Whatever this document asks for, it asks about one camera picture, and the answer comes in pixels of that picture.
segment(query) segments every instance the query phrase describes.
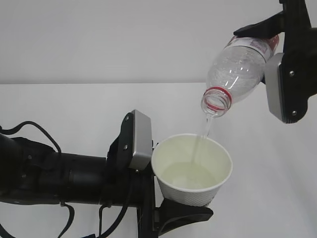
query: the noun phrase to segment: plastic bottle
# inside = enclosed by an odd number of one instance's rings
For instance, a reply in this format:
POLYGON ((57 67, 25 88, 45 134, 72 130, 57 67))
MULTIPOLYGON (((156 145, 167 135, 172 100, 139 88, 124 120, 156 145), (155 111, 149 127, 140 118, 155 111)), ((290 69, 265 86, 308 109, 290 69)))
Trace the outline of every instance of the plastic bottle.
POLYGON ((265 63, 274 55, 279 36, 271 39, 233 37, 215 59, 202 98, 203 111, 213 118, 246 98, 261 82, 265 63))

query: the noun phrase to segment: white paper cup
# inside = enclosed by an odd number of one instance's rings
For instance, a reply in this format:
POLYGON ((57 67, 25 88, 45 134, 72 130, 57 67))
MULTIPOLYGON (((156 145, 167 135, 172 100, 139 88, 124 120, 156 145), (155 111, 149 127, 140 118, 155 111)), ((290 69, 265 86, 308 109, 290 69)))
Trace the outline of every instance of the white paper cup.
POLYGON ((161 142, 153 151, 152 168, 165 198, 191 206, 208 206, 220 187, 232 173, 229 153, 217 142, 194 134, 174 135, 161 142), (176 163, 191 162, 193 155, 208 170, 214 181, 200 189, 179 187, 166 181, 162 175, 176 163))

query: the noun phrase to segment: white background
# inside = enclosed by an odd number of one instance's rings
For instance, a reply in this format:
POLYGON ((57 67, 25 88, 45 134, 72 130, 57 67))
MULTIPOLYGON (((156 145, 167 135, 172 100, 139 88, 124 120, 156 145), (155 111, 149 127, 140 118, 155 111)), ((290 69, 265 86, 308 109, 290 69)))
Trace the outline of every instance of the white background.
MULTIPOLYGON (((317 26, 317 2, 307 5, 317 26)), ((234 30, 281 10, 278 0, 0 0, 0 83, 204 82, 234 30)))
MULTIPOLYGON (((317 26, 316 1, 307 5, 317 26)), ((63 152, 93 156, 106 155, 133 109, 151 117, 155 143, 199 133, 198 82, 212 59, 232 31, 280 10, 278 0, 1 0, 1 83, 116 84, 2 85, 0 124, 36 121, 63 152)), ((230 152, 234 171, 211 204, 215 215, 163 237, 317 237, 316 105, 310 99, 306 117, 284 125, 268 112, 261 85, 217 119, 211 137, 230 152)), ((49 144, 31 127, 19 135, 49 144)), ((96 233, 98 207, 75 209, 65 237, 96 233)), ((119 210, 105 210, 104 229, 119 210)), ((128 210, 112 237, 137 237, 135 213, 128 210)), ((17 238, 55 238, 67 217, 59 206, 0 203, 0 222, 17 238)))

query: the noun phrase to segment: cup rim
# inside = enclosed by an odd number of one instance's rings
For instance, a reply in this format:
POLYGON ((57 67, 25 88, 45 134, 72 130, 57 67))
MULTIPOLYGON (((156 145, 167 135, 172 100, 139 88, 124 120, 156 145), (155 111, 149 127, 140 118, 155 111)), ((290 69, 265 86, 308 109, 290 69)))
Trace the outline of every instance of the cup rim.
MULTIPOLYGON (((153 154, 152 154, 152 157, 151 157, 151 166, 152 166, 152 170, 154 172, 154 174, 156 175, 155 173, 155 169, 154 169, 154 166, 153 166, 153 163, 152 163, 152 159, 154 157, 154 154, 156 153, 156 149, 160 147, 160 145, 162 145, 163 142, 169 140, 169 139, 172 139, 174 137, 178 137, 178 136, 183 136, 183 135, 189 135, 189 136, 199 136, 198 134, 192 134, 192 133, 184 133, 184 134, 176 134, 176 135, 172 135, 166 139, 164 139, 163 141, 161 141, 157 146, 156 148, 153 150, 153 154)), ((218 142, 216 142, 215 140, 207 137, 206 138, 207 140, 215 143, 216 145, 218 145, 221 149, 224 150, 224 152, 227 154, 228 158, 229 158, 229 161, 230 161, 230 171, 229 171, 229 174, 227 175, 227 177, 222 180, 220 183, 214 185, 214 186, 211 186, 211 187, 207 187, 207 188, 201 188, 201 189, 188 189, 188 188, 181 188, 181 187, 176 187, 166 181, 164 181, 163 179, 161 179, 159 176, 156 175, 156 177, 158 178, 158 180, 160 180, 162 183, 164 183, 166 186, 168 187, 171 187, 175 190, 178 190, 178 191, 182 191, 182 192, 192 192, 192 193, 199 193, 199 192, 206 192, 206 191, 210 191, 210 190, 214 190, 215 188, 218 188, 218 187, 221 187, 225 182, 227 182, 227 180, 230 178, 231 174, 232 174, 232 171, 233 171, 233 163, 232 163, 232 159, 231 159, 231 156, 229 154, 229 152, 222 146, 220 145, 218 142)))

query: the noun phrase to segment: black cable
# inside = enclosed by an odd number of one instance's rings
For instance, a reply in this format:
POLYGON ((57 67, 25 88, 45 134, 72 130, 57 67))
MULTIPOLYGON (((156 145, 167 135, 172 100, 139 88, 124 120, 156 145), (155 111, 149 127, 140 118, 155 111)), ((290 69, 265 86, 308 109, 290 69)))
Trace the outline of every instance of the black cable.
POLYGON ((0 133, 4 134, 4 135, 13 135, 15 133, 17 133, 22 127, 24 127, 25 125, 32 125, 35 126, 38 130, 40 130, 51 142, 52 144, 55 146, 57 152, 58 152, 58 160, 60 160, 61 158, 61 149, 60 146, 57 144, 57 142, 51 137, 51 135, 40 125, 38 125, 37 123, 33 122, 33 121, 25 121, 22 122, 21 124, 17 125, 16 127, 12 128, 12 129, 8 129, 5 130, 0 126, 0 133))
POLYGON ((101 236, 101 232, 103 232, 103 210, 107 207, 107 204, 102 205, 99 208, 99 235, 101 236))
POLYGON ((122 209, 118 215, 118 217, 116 218, 116 220, 114 221, 114 223, 109 227, 109 229, 104 232, 103 234, 99 235, 99 237, 97 238, 107 238, 108 236, 111 235, 111 233, 118 227, 118 225, 120 224, 120 222, 122 221, 128 206, 130 204, 130 200, 131 200, 131 196, 132 196, 132 192, 133 192, 133 179, 130 179, 130 185, 129 185, 129 190, 128 190, 128 195, 127 198, 124 201, 124 204, 122 206, 122 209))
POLYGON ((61 202, 60 204, 62 207, 67 207, 68 211, 69 211, 69 217, 68 217, 68 221, 67 224, 65 226, 65 228, 61 231, 61 233, 59 234, 59 236, 57 238, 61 238, 63 234, 65 234, 65 232, 70 228, 71 224, 74 221, 75 218, 75 210, 72 206, 65 204, 64 202, 61 202))
POLYGON ((0 237, 2 238, 15 238, 13 236, 11 236, 4 228, 3 226, 0 224, 0 237))

